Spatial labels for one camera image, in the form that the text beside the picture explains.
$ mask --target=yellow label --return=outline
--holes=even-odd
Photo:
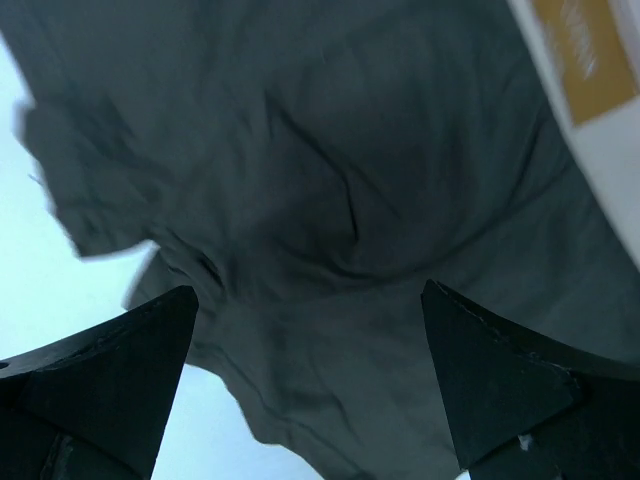
[[[608,0],[533,3],[576,125],[638,95]]]

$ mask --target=clothing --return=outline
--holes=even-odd
[[[0,30],[78,252],[154,240],[131,304],[193,285],[188,361],[325,478],[456,475],[427,279],[640,360],[638,272],[504,1],[0,0]]]

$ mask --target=gray fabric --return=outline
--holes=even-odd
[[[457,473],[428,278],[640,360],[638,273],[503,1],[0,0],[0,29],[78,252],[155,240],[132,303],[193,285],[189,362],[325,478]]]

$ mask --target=black plastic piece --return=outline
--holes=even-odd
[[[198,301],[179,287],[0,363],[0,478],[151,478]]]
[[[472,480],[640,479],[640,369],[558,343],[436,282],[422,303]]]

